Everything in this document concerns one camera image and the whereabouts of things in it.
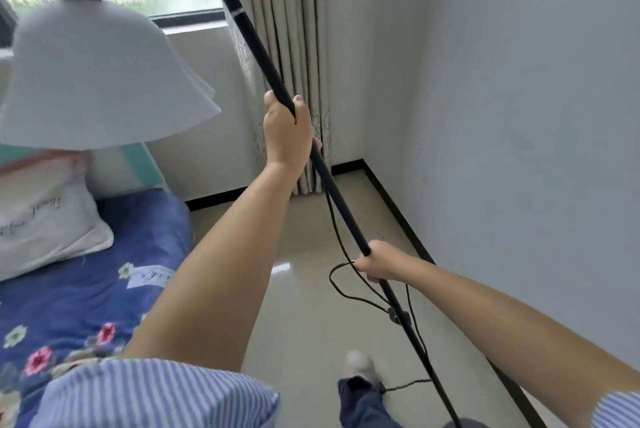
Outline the person's right hand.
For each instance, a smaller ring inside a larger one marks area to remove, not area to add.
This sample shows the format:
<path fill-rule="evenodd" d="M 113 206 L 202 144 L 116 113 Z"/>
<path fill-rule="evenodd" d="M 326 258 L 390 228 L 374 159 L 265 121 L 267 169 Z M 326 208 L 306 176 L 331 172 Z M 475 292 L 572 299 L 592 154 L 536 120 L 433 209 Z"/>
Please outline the person's right hand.
<path fill-rule="evenodd" d="M 397 247 L 382 240 L 372 240 L 369 242 L 369 254 L 361 256 L 378 256 L 383 258 L 388 264 L 388 281 L 400 281 L 413 285 L 415 278 L 418 278 L 428 266 L 420 258 L 404 253 Z"/>

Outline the person's left hand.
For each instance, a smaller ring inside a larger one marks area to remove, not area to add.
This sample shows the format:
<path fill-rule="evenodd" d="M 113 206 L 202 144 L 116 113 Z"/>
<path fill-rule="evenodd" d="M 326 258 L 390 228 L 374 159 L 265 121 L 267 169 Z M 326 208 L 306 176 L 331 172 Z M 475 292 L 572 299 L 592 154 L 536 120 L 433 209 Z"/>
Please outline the person's left hand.
<path fill-rule="evenodd" d="M 322 148 L 310 112 L 308 110 L 308 122 L 296 124 L 294 114 L 276 98 L 272 90 L 265 94 L 264 104 L 267 164 L 283 168 L 293 181 L 297 181 L 310 160 L 311 150 Z"/>

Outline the black floor lamp pole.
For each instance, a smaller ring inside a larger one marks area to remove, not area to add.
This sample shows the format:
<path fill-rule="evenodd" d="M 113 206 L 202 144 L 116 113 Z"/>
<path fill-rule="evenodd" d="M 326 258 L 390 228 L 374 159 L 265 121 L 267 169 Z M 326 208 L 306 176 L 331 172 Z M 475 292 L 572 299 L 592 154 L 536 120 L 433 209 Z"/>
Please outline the black floor lamp pole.
<path fill-rule="evenodd" d="M 226 9 L 229 11 L 231 19 L 236 24 L 240 34 L 242 35 L 245 43 L 247 44 L 249 50 L 252 53 L 252 56 L 257 61 L 258 66 L 260 67 L 266 81 L 274 92 L 277 100 L 279 100 L 282 104 L 284 104 L 291 113 L 295 113 L 294 105 L 292 98 L 287 91 L 282 79 L 268 56 L 267 50 L 265 49 L 263 43 L 258 36 L 258 33 L 251 23 L 249 16 L 240 0 L 222 0 L 226 6 Z M 323 161 L 321 157 L 320 151 L 316 148 L 315 145 L 312 146 L 312 150 L 310 153 L 310 160 L 314 165 L 319 177 L 324 186 L 324 193 L 327 199 L 327 204 L 330 209 L 330 214 L 332 217 L 332 225 L 339 241 L 342 252 L 345 255 L 345 258 L 348 261 L 348 264 L 351 267 L 354 267 L 354 264 L 349 257 L 349 254 L 346 252 L 346 248 L 342 243 L 342 239 L 340 238 L 337 222 L 335 220 L 335 214 L 333 211 L 333 207 L 337 208 L 337 211 L 340 213 L 342 220 L 346 224 L 349 232 L 351 233 L 353 239 L 356 242 L 356 245 L 360 249 L 361 253 L 365 256 L 371 254 L 371 249 L 362 234 L 356 220 L 354 219 L 351 211 L 348 208 L 344 198 L 342 197 L 341 192 L 339 191 L 332 173 L 329 168 Z M 371 291 L 377 295 L 380 299 L 382 299 L 387 304 L 387 312 L 389 314 L 390 319 L 396 324 L 400 325 L 406 337 L 409 339 L 414 351 L 416 352 L 421 364 L 425 368 L 428 378 L 430 382 L 434 385 L 436 392 L 441 399 L 444 407 L 446 408 L 449 416 L 451 417 L 453 426 L 455 428 L 463 428 L 462 423 L 460 421 L 459 416 L 455 412 L 455 409 L 448 398 L 439 378 L 437 377 L 431 362 L 428 357 L 428 353 L 424 347 L 424 343 L 422 341 L 421 336 L 417 330 L 415 325 L 415 315 L 413 313 L 412 304 L 409 304 L 409 311 L 405 311 L 401 303 L 396 297 L 394 290 L 389 285 L 388 281 L 382 279 L 379 282 L 379 285 L 382 289 L 382 294 L 379 294 L 377 290 L 371 287 Z"/>

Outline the person's right forearm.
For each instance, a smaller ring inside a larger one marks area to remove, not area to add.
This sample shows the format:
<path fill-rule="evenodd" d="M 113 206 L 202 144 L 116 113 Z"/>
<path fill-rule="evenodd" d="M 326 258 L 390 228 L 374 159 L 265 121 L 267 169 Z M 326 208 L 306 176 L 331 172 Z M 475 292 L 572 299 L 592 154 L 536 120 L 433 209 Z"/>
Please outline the person's right forearm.
<path fill-rule="evenodd" d="M 640 428 L 640 372 L 507 294 L 411 259 L 403 278 L 569 428 Z"/>

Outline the person's left forearm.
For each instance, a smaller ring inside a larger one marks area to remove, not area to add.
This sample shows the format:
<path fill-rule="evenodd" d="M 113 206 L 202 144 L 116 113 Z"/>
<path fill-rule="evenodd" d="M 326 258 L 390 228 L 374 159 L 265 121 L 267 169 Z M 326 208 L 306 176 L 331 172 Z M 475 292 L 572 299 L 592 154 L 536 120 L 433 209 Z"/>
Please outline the person's left forearm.
<path fill-rule="evenodd" d="M 180 265 L 121 359 L 240 372 L 300 170 L 269 162 Z"/>

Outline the black baseboard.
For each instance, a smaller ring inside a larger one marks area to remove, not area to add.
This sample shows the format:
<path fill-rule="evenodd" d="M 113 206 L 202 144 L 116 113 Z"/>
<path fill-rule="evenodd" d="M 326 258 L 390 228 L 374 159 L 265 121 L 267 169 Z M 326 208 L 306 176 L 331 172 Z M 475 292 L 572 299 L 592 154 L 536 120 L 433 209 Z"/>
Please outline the black baseboard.
<path fill-rule="evenodd" d="M 377 191 L 380 198 L 383 200 L 385 205 L 387 206 L 389 212 L 394 217 L 394 220 L 397 222 L 399 227 L 402 229 L 404 235 L 411 243 L 412 247 L 415 249 L 415 252 L 419 255 L 419 257 L 423 260 L 431 260 L 432 257 L 428 253 L 427 248 L 420 241 L 419 237 L 412 229 L 404 215 L 401 213 L 395 202 L 392 200 L 386 189 L 383 187 L 379 179 L 376 177 L 375 173 L 372 172 L 369 165 L 366 163 L 364 159 L 355 159 L 351 161 L 347 161 L 344 163 L 340 163 L 337 165 L 332 165 L 331 174 L 332 176 L 338 176 L 345 173 L 356 172 L 359 170 L 363 170 L 368 180 L 371 182 L 374 189 Z M 213 207 L 216 205 L 224 204 L 227 202 L 232 202 L 236 198 L 238 198 L 241 193 L 244 191 L 244 187 L 231 189 L 228 191 L 223 191 L 221 193 L 216 193 L 212 195 L 206 195 L 204 197 L 198 197 L 191 200 L 187 200 L 186 204 L 190 211 L 199 211 L 208 207 Z M 533 406 L 531 401 L 527 398 L 525 392 L 521 387 L 514 382 L 509 376 L 507 376 L 503 371 L 501 371 L 497 366 L 494 365 L 491 361 L 489 364 L 496 376 L 508 392 L 510 398 L 512 398 L 518 410 L 523 415 L 524 419 L 526 419 L 530 428 L 548 428 L 547 424 L 543 421 L 542 417 L 538 414 L 538 411 Z"/>

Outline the beige patterned curtain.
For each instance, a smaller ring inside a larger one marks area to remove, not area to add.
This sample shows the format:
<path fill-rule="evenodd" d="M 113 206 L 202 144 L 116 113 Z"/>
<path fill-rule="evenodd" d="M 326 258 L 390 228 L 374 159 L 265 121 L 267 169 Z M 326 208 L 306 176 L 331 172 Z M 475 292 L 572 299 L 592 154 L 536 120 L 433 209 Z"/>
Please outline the beige patterned curtain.
<path fill-rule="evenodd" d="M 326 0 L 240 0 L 291 96 L 310 110 L 321 155 L 331 167 Z"/>

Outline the white shoe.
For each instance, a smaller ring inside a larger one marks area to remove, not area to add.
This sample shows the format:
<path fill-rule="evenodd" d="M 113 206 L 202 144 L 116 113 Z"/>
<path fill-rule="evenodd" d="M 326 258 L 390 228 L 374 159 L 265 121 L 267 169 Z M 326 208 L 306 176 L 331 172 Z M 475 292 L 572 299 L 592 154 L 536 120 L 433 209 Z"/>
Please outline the white shoe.
<path fill-rule="evenodd" d="M 362 351 L 352 350 L 344 362 L 344 378 L 361 379 L 375 388 L 380 386 L 380 376 L 370 356 Z"/>

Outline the blue jeans leg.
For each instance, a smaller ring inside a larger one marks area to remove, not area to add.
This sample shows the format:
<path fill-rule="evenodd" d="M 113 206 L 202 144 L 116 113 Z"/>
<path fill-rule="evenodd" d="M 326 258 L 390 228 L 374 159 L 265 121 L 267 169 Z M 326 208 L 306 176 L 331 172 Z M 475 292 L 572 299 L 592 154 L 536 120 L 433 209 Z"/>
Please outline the blue jeans leg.
<path fill-rule="evenodd" d="M 378 385 L 362 377 L 338 381 L 341 428 L 403 428 L 386 410 Z"/>

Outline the teal and white cushion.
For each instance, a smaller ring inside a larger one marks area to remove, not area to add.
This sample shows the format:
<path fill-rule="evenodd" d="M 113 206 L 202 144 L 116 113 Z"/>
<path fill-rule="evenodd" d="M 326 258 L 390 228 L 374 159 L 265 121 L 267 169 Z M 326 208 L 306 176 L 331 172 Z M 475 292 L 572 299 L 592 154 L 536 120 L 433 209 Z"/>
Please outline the teal and white cushion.
<path fill-rule="evenodd" d="M 86 184 L 96 200 L 154 188 L 170 191 L 144 143 L 92 151 Z"/>

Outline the white lampshade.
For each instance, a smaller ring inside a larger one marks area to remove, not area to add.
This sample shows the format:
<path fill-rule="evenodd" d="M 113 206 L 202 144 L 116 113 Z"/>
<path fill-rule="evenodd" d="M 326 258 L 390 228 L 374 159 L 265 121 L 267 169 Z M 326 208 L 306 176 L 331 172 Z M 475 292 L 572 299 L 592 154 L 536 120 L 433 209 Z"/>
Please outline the white lampshade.
<path fill-rule="evenodd" d="M 57 0 L 20 17 L 0 144 L 93 150 L 160 140 L 220 113 L 214 89 L 144 15 Z"/>

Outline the blue striped shirt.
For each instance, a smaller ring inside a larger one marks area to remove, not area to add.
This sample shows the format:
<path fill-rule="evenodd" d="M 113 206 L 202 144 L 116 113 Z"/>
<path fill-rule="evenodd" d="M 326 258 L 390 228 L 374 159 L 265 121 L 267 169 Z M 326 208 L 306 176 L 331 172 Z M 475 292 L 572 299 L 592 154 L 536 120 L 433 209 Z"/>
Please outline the blue striped shirt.
<path fill-rule="evenodd" d="M 73 369 L 45 390 L 29 428 L 276 428 L 272 387 L 160 359 Z"/>

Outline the blue floral bed sheet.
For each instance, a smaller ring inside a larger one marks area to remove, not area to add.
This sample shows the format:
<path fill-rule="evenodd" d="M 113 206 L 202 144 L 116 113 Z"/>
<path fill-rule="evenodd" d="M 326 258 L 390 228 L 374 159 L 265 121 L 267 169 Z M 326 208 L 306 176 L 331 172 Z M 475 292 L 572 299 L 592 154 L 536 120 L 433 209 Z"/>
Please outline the blue floral bed sheet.
<path fill-rule="evenodd" d="M 194 241 L 163 189 L 97 203 L 112 247 L 0 282 L 0 428 L 28 428 L 47 385 L 118 357 Z"/>

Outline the white pillow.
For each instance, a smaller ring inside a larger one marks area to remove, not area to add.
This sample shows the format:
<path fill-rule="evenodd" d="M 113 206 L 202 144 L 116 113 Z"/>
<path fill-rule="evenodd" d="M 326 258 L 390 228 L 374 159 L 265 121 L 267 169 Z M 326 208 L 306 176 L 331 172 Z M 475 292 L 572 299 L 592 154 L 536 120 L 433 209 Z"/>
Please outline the white pillow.
<path fill-rule="evenodd" d="M 53 150 L 0 166 L 0 282 L 113 245 L 89 165 L 88 152 Z"/>

